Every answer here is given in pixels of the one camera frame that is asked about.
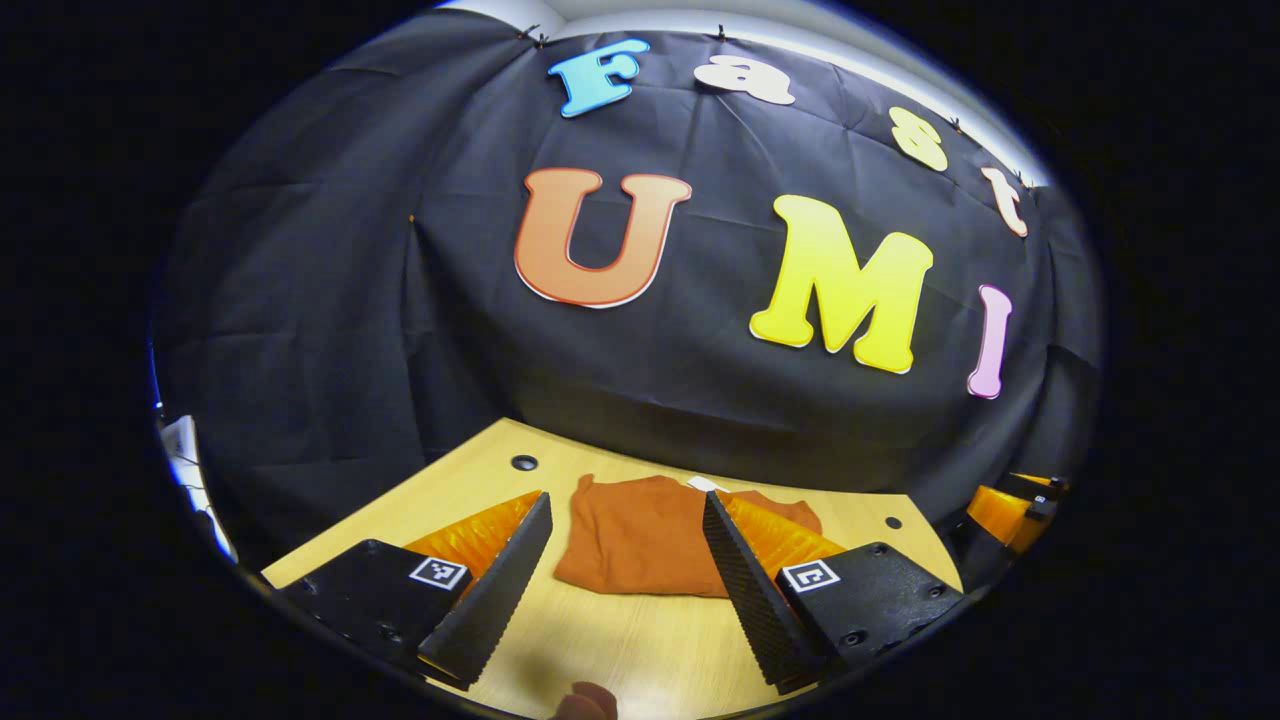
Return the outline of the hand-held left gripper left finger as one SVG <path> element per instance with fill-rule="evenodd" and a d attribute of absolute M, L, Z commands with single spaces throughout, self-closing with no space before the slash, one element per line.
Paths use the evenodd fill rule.
<path fill-rule="evenodd" d="M 378 501 L 270 564 L 264 580 L 317 629 L 380 664 L 460 691 L 494 655 L 553 529 L 535 489 L 434 532 Z"/>

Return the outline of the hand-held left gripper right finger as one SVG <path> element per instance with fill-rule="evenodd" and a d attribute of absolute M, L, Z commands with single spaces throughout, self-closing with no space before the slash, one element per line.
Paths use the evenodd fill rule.
<path fill-rule="evenodd" d="M 765 683 L 781 694 L 874 667 L 964 593 L 883 541 L 852 550 L 781 529 L 709 491 L 701 529 Z"/>

